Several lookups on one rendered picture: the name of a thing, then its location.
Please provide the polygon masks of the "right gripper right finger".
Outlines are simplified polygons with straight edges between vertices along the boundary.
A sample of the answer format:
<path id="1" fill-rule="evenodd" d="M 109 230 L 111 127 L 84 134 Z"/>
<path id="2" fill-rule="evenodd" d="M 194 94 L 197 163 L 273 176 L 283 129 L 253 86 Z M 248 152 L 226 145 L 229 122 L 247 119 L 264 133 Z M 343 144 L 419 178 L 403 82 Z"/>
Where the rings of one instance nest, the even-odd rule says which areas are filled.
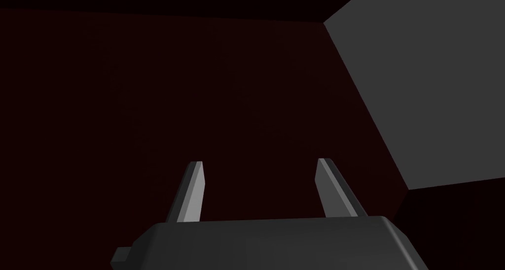
<path id="1" fill-rule="evenodd" d="M 315 184 L 325 217 L 364 217 L 366 211 L 330 158 L 319 158 Z"/>

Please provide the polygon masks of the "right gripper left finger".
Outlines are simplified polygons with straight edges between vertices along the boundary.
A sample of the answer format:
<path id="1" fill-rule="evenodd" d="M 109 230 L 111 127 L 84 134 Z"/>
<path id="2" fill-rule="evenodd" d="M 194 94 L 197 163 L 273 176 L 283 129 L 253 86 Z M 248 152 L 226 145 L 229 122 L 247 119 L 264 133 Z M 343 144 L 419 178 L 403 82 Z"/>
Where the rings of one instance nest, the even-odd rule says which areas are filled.
<path id="1" fill-rule="evenodd" d="M 199 222 L 205 191 L 203 163 L 188 164 L 170 208 L 166 223 Z"/>

